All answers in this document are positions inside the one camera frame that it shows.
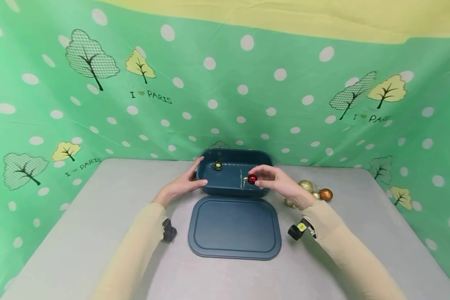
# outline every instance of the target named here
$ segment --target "green backdrop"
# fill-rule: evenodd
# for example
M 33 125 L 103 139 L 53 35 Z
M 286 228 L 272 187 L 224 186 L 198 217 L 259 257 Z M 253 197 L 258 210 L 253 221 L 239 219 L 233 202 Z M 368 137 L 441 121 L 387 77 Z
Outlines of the green backdrop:
M 100 161 L 209 147 L 369 170 L 450 277 L 450 39 L 19 4 L 0 1 L 0 295 Z

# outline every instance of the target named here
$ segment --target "dark blue plastic container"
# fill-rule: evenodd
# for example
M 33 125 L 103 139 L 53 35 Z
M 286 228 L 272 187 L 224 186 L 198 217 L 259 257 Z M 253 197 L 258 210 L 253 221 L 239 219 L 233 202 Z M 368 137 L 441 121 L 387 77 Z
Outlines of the dark blue plastic container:
M 248 171 L 257 165 L 273 165 L 272 158 L 262 151 L 242 149 L 209 149 L 203 152 L 203 161 L 197 168 L 197 178 L 208 183 L 203 191 L 209 195 L 260 198 L 270 190 L 259 189 L 247 180 Z M 222 169 L 213 167 L 215 161 L 222 163 Z

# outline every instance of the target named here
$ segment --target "container lid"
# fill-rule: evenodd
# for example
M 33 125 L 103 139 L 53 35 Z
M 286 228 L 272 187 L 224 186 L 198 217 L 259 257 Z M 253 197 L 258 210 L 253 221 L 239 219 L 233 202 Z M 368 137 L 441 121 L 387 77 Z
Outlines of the container lid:
M 204 257 L 273 259 L 282 247 L 277 213 L 262 199 L 205 197 L 193 208 L 188 244 Z

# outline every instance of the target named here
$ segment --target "yellow tree print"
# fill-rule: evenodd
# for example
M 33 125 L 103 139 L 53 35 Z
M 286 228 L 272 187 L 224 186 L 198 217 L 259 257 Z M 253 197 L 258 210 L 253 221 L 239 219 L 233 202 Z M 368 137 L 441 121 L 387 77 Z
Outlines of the yellow tree print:
M 395 206 L 400 203 L 404 208 L 412 210 L 412 198 L 410 198 L 410 191 L 404 187 L 390 187 L 390 192 L 392 192 L 393 198 L 395 198 Z
M 73 158 L 77 152 L 80 151 L 80 146 L 70 142 L 59 142 L 57 145 L 57 149 L 52 154 L 53 161 L 65 160 L 70 158 L 72 161 L 75 161 Z
M 400 75 L 393 75 L 374 87 L 368 94 L 368 98 L 380 101 L 377 106 L 377 108 L 380 109 L 383 101 L 400 101 L 405 97 L 405 94 L 405 81 L 402 80 Z
M 136 75 L 143 76 L 145 84 L 148 84 L 147 77 L 148 78 L 156 77 L 153 69 L 147 64 L 145 58 L 142 55 L 140 55 L 140 53 L 136 49 L 132 51 L 132 55 L 130 55 L 128 60 L 125 61 L 125 67 L 127 71 L 132 72 Z

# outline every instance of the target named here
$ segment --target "table surface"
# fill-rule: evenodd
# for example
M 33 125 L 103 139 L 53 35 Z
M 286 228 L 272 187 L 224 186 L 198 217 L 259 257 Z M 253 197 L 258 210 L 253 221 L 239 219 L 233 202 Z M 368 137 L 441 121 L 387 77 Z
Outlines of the table surface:
M 99 166 L 8 288 L 2 300 L 86 300 L 134 217 L 191 162 L 108 159 Z M 366 170 L 280 166 L 335 194 L 330 205 L 393 275 L 409 300 L 450 300 L 450 280 Z M 134 300 L 358 299 L 330 257 L 308 235 L 288 236 L 300 212 L 274 192 L 282 249 L 270 261 L 203 258 L 187 243 L 196 191 L 172 203 L 177 228 L 161 242 Z

